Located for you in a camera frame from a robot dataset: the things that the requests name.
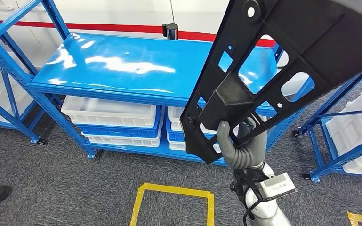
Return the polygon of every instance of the gray carpet floor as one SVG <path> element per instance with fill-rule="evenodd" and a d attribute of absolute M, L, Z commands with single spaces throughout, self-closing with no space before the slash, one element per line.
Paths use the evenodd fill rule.
<path fill-rule="evenodd" d="M 333 111 L 361 90 L 362 83 Z M 320 183 L 301 178 L 316 168 L 316 161 L 309 138 L 293 137 L 291 131 L 327 96 L 307 108 L 266 159 L 275 173 L 288 172 L 299 190 L 279 200 L 296 226 L 348 226 L 347 211 L 362 214 L 362 177 L 332 174 Z M 242 225 L 244 209 L 229 190 L 232 171 L 227 167 L 110 151 L 90 160 L 48 116 L 36 131 L 48 145 L 31 145 L 20 132 L 0 129 L 0 185 L 13 187 L 12 195 L 0 203 L 0 226 L 129 225 L 137 189 L 144 182 L 211 191 L 215 224 Z M 321 138 L 319 145 L 326 157 Z M 202 226 L 206 219 L 205 198 L 146 191 L 137 225 Z"/>

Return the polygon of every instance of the yellow floor marking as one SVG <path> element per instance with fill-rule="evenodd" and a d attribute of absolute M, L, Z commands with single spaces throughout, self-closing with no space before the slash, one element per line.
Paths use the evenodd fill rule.
<path fill-rule="evenodd" d="M 358 226 L 358 223 L 362 223 L 362 214 L 355 214 L 347 211 L 347 216 L 350 219 L 351 226 Z"/>
<path fill-rule="evenodd" d="M 190 195 L 196 197 L 207 198 L 207 225 L 214 225 L 214 195 L 209 191 L 196 190 L 190 188 L 174 187 L 168 185 L 158 185 L 151 183 L 143 183 L 138 189 L 137 196 L 135 198 L 134 208 L 132 209 L 131 222 L 129 226 L 136 226 L 139 215 L 139 209 L 141 208 L 142 199 L 145 190 L 152 190 L 158 192 L 167 192 L 174 194 Z"/>

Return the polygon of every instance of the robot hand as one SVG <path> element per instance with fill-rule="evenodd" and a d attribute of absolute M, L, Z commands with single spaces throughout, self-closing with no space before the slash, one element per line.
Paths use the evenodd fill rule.
<path fill-rule="evenodd" d="M 239 124 L 238 136 L 246 135 L 254 126 L 252 120 L 244 120 Z M 234 169 L 235 181 L 231 183 L 231 190 L 236 192 L 239 201 L 246 208 L 244 225 L 247 225 L 248 216 L 253 226 L 290 226 L 276 199 L 296 190 L 287 173 L 275 176 L 271 167 L 264 162 L 266 132 L 253 137 L 240 148 L 235 148 L 229 131 L 229 123 L 221 121 L 217 140 L 224 161 Z"/>

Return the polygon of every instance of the blue shelf frame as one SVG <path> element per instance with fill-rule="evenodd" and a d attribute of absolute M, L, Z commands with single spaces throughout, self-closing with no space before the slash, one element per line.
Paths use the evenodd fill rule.
<path fill-rule="evenodd" d="M 13 19 L 8 19 L 7 21 L 9 21 L 12 25 L 16 22 L 16 20 L 13 20 Z M 9 48 L 14 52 L 14 54 L 20 59 L 20 61 L 26 67 L 26 69 L 29 72 L 29 74 L 27 74 L 27 77 L 33 78 L 38 73 L 38 71 L 32 65 L 30 60 L 25 56 L 25 54 L 21 51 L 19 46 L 14 42 L 14 40 L 8 35 L 8 33 L 6 32 L 6 30 L 8 28 L 9 28 L 9 26 L 6 26 L 6 25 L 3 26 L 0 24 L 0 39 L 6 45 L 9 46 Z M 8 94 L 9 102 L 10 102 L 12 113 L 13 113 L 13 115 L 11 115 L 10 113 L 8 113 L 5 109 L 3 109 L 0 106 L 0 115 L 8 121 L 8 122 L 0 121 L 0 128 L 15 129 L 15 130 L 21 131 L 22 133 L 24 133 L 26 136 L 28 136 L 31 139 L 31 141 L 30 141 L 31 143 L 33 143 L 33 144 L 37 143 L 38 140 L 40 139 L 40 136 L 35 134 L 33 132 L 33 129 L 35 128 L 36 124 L 41 119 L 41 117 L 43 116 L 45 111 L 43 109 L 41 109 L 35 115 L 35 117 L 31 121 L 30 125 L 25 126 L 23 122 L 26 119 L 26 117 L 29 115 L 29 113 L 33 110 L 33 108 L 35 107 L 37 102 L 32 101 L 27 106 L 25 111 L 21 115 L 19 115 L 17 105 L 16 105 L 16 100 L 13 95 L 13 90 L 12 90 L 10 80 L 9 80 L 8 67 L 5 66 L 5 64 L 2 64 L 2 62 L 0 62 L 0 72 L 2 74 L 3 82 L 4 82 L 4 85 L 6 88 L 6 92 Z M 56 105 L 61 104 L 61 100 L 56 95 L 54 95 L 54 96 L 50 95 L 49 100 L 54 101 L 55 102 L 54 104 L 56 104 Z"/>
<path fill-rule="evenodd" d="M 328 163 L 324 163 L 324 160 L 321 157 L 321 151 L 318 147 L 317 139 L 313 131 L 313 127 L 308 127 L 308 136 L 311 139 L 311 144 L 314 148 L 314 155 L 318 163 L 318 169 L 310 172 L 311 180 L 314 182 L 319 182 L 321 176 L 325 176 L 330 173 L 340 173 L 340 174 L 346 174 L 350 176 L 360 176 L 362 177 L 362 174 L 354 174 L 354 173 L 346 173 L 343 170 L 343 165 L 346 163 L 351 162 L 352 160 L 360 157 L 362 155 L 362 144 L 358 145 L 356 148 L 352 149 L 351 151 L 345 153 L 342 156 L 338 156 L 337 149 L 335 147 L 335 144 L 333 143 L 332 138 L 329 135 L 329 132 L 326 128 L 325 123 L 329 122 L 331 118 L 329 117 L 323 117 L 319 121 L 319 125 L 322 129 L 322 134 L 325 139 L 326 147 L 328 149 L 329 155 L 330 155 L 330 161 Z"/>
<path fill-rule="evenodd" d="M 62 37 L 63 41 L 69 37 L 70 32 L 68 31 L 61 15 L 59 14 L 56 5 L 54 4 L 53 0 L 31 0 L 22 6 L 17 12 L 13 15 L 9 16 L 4 22 L 0 24 L 0 38 L 4 40 L 10 40 L 9 35 L 6 33 L 7 29 L 16 23 L 21 17 L 23 17 L 27 12 L 29 12 L 33 7 L 42 3 L 44 8 L 46 9 L 47 13 L 49 14 L 50 18 L 53 21 L 53 24 L 57 28 L 60 36 Z M 20 51 L 20 49 L 15 46 L 16 53 L 19 58 L 22 59 L 22 62 L 25 64 L 31 62 L 25 57 L 25 55 Z M 282 50 L 278 50 L 276 48 L 275 52 L 277 53 L 277 58 L 280 57 Z M 160 157 L 168 157 L 180 160 L 187 160 L 187 161 L 198 161 L 201 160 L 194 156 L 189 155 L 179 151 L 170 150 L 168 147 L 168 143 L 165 141 L 166 136 L 162 136 L 161 142 L 162 146 L 159 149 L 153 148 L 146 148 L 146 147 L 134 147 L 134 146 L 120 146 L 120 145 L 103 145 L 103 144 L 92 144 L 88 140 L 86 140 L 83 136 L 81 136 L 73 127 L 73 125 L 58 111 L 56 106 L 52 104 L 51 99 L 49 99 L 45 94 L 50 95 L 53 94 L 53 99 L 56 98 L 56 94 L 65 94 L 70 95 L 66 90 L 55 88 L 51 89 L 50 87 L 33 87 L 32 79 L 34 77 L 35 70 L 33 66 L 27 67 L 30 74 L 24 72 L 20 66 L 8 55 L 8 53 L 2 48 L 0 45 L 0 65 L 3 67 L 4 70 L 9 72 L 13 78 L 34 98 L 34 100 L 45 110 L 55 121 L 58 123 L 61 128 L 71 136 L 71 138 L 77 142 L 78 145 L 82 147 L 84 152 L 87 154 L 88 158 L 94 158 L 97 149 L 104 149 L 104 150 L 114 150 L 114 151 L 123 151 L 129 153 L 139 153 L 139 154 L 148 154 Z M 295 98 L 299 98 L 299 95 L 304 95 L 310 89 L 307 90 L 312 86 L 310 81 L 306 81 L 304 86 L 300 89 L 300 91 L 295 95 Z M 79 90 L 74 93 L 71 93 L 75 96 L 82 96 L 82 97 L 95 97 L 95 98 L 104 98 L 104 99 L 117 99 L 123 100 L 120 96 L 116 96 L 116 93 L 104 93 L 98 92 L 96 90 Z M 273 116 L 274 111 L 271 110 L 270 107 L 263 107 L 264 111 L 261 114 L 265 116 Z M 294 120 L 302 113 L 303 109 L 294 113 L 289 118 L 285 119 L 277 126 L 271 129 L 268 133 L 268 145 L 267 150 L 269 150 L 272 145 L 280 138 L 280 136 L 286 131 L 288 127 L 294 122 Z M 3 115 L 5 119 L 7 119 L 10 123 L 16 124 L 18 123 L 15 118 L 10 117 L 10 114 Z M 222 159 L 215 162 L 215 164 L 225 165 Z"/>
<path fill-rule="evenodd" d="M 325 126 L 325 123 L 328 122 L 331 117 L 340 116 L 340 115 L 350 115 L 350 114 L 362 114 L 361 111 L 353 112 L 343 112 L 343 113 L 327 113 L 339 100 L 341 100 L 352 88 L 354 88 L 360 81 L 362 81 L 362 73 L 350 79 L 344 83 L 336 92 L 333 94 L 325 103 L 308 119 L 298 130 L 297 135 L 307 135 L 311 139 L 311 144 L 313 146 L 314 155 L 318 163 L 318 169 L 310 171 L 310 179 L 314 182 L 319 182 L 320 177 L 325 176 L 330 173 L 341 173 L 351 176 L 361 176 L 362 174 L 353 174 L 344 172 L 342 166 L 362 155 L 362 144 L 356 148 L 350 150 L 342 156 L 337 155 L 337 150 L 333 143 L 332 138 L 330 137 L 328 130 Z M 316 136 L 313 131 L 313 127 L 320 125 L 323 137 L 327 149 L 329 151 L 331 160 L 327 164 L 324 163 L 324 160 L 321 157 L 321 150 L 319 149 Z"/>

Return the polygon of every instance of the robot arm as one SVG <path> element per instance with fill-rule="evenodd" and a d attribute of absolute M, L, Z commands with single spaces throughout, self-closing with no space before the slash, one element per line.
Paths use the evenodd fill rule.
<path fill-rule="evenodd" d="M 252 120 L 239 124 L 238 136 L 254 129 Z M 295 192 L 293 182 L 287 174 L 275 176 L 271 167 L 264 162 L 266 132 L 253 137 L 240 148 L 235 148 L 229 138 L 229 123 L 221 121 L 217 129 L 218 144 L 224 161 L 234 169 L 235 181 L 231 190 L 245 206 L 244 225 L 249 217 L 253 226 L 290 226 L 290 222 L 276 203 L 280 195 Z"/>
<path fill-rule="evenodd" d="M 239 69 L 263 35 L 274 38 L 289 62 L 253 93 Z M 224 54 L 232 59 L 226 71 L 218 65 Z M 309 74 L 314 88 L 289 101 L 282 86 L 298 72 Z M 275 176 L 264 162 L 266 131 L 360 72 L 362 0 L 230 0 L 180 117 L 186 152 L 207 164 L 223 156 L 234 168 L 231 189 L 246 208 L 244 219 L 258 226 L 290 225 L 276 199 L 295 188 L 286 173 Z M 198 104 L 201 98 L 204 107 Z M 276 111 L 266 121 L 256 113 L 264 102 Z M 201 124 L 217 135 L 207 140 Z M 230 133 L 237 125 L 238 136 Z M 216 142 L 222 153 L 215 151 Z"/>
<path fill-rule="evenodd" d="M 242 122 L 239 125 L 238 136 L 244 136 L 252 129 L 252 121 Z M 217 140 L 224 161 L 233 169 L 259 166 L 264 162 L 267 145 L 267 132 L 263 132 L 245 146 L 235 148 L 229 138 L 229 123 L 221 121 L 217 129 Z"/>

